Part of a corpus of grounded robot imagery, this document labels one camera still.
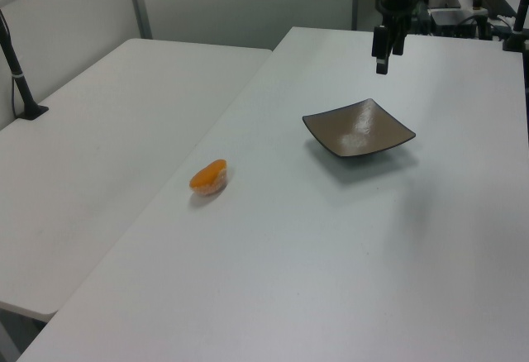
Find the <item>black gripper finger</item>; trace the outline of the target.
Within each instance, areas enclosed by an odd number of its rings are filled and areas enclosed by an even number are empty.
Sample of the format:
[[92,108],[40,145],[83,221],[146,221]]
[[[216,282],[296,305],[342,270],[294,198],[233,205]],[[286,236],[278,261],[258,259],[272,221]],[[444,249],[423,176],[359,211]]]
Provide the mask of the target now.
[[385,26],[376,26],[373,34],[371,55],[376,61],[376,73],[386,75],[388,73],[388,57],[391,52],[390,34]]
[[394,55],[402,55],[404,50],[404,41],[406,38],[406,19],[396,20],[393,30],[392,52]]

